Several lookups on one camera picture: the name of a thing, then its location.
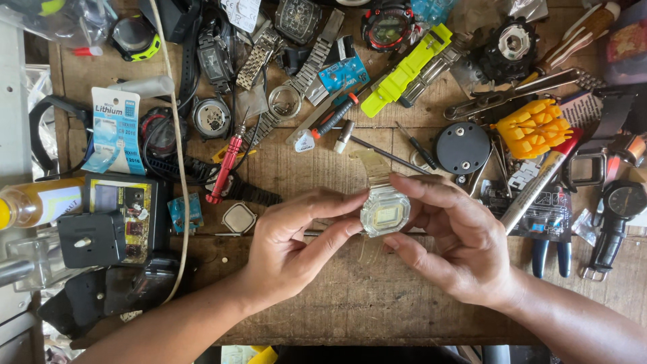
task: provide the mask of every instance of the orange-handled screwdriver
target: orange-handled screwdriver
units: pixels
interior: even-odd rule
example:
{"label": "orange-handled screwdriver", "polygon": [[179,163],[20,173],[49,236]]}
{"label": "orange-handled screwdriver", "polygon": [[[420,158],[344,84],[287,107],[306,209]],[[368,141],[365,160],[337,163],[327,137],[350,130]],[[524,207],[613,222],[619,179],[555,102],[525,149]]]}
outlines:
{"label": "orange-handled screwdriver", "polygon": [[619,15],[620,5],[612,2],[600,3],[589,9],[584,16],[564,33],[562,40],[546,52],[543,58],[534,65],[535,72],[531,73],[519,85],[527,84],[539,76],[550,73],[573,53],[605,35]]}

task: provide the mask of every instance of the yellow bottle cap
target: yellow bottle cap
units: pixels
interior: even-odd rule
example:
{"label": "yellow bottle cap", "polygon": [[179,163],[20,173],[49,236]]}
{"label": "yellow bottle cap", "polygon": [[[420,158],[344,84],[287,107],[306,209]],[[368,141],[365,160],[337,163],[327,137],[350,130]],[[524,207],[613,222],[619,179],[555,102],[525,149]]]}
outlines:
{"label": "yellow bottle cap", "polygon": [[0,229],[4,229],[9,225],[9,220],[11,220],[11,211],[9,210],[9,205],[0,198]]}

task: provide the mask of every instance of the fingernail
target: fingernail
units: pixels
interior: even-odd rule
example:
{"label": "fingernail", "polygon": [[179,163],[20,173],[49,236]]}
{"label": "fingernail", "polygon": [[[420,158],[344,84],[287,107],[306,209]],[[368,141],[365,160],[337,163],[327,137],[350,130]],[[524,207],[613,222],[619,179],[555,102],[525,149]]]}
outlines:
{"label": "fingernail", "polygon": [[394,249],[398,249],[398,246],[400,246],[400,244],[398,244],[398,241],[396,239],[390,237],[390,236],[383,237],[382,241],[386,245],[388,245],[388,246],[390,246],[390,247],[392,247]]}
{"label": "fingernail", "polygon": [[364,226],[362,226],[362,223],[355,222],[355,223],[352,223],[351,225],[348,225],[346,227],[346,234],[351,236],[351,235],[355,235],[355,234],[359,233],[362,230],[364,230]]}

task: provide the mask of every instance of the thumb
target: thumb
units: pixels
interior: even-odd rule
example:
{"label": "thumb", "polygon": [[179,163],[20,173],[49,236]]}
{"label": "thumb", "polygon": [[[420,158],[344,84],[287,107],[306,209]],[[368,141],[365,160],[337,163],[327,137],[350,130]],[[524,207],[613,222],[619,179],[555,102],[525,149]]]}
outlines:
{"label": "thumb", "polygon": [[402,233],[384,237],[384,243],[395,250],[404,262],[440,288],[450,287],[457,279],[454,267],[443,257],[427,252],[418,241]]}
{"label": "thumb", "polygon": [[346,218],[328,226],[300,253],[302,264],[316,267],[318,271],[346,243],[348,238],[363,229],[359,218]]}

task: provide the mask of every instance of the transparent watch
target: transparent watch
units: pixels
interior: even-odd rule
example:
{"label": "transparent watch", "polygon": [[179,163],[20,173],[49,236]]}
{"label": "transparent watch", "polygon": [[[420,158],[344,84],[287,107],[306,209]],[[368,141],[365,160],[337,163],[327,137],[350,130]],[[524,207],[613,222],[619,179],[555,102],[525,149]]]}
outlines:
{"label": "transparent watch", "polygon": [[391,167],[373,149],[356,150],[351,158],[359,158],[366,168],[369,181],[369,197],[360,212],[364,226],[360,264],[375,261],[381,248],[384,234],[399,231],[409,221],[411,203],[409,198],[391,186]]}

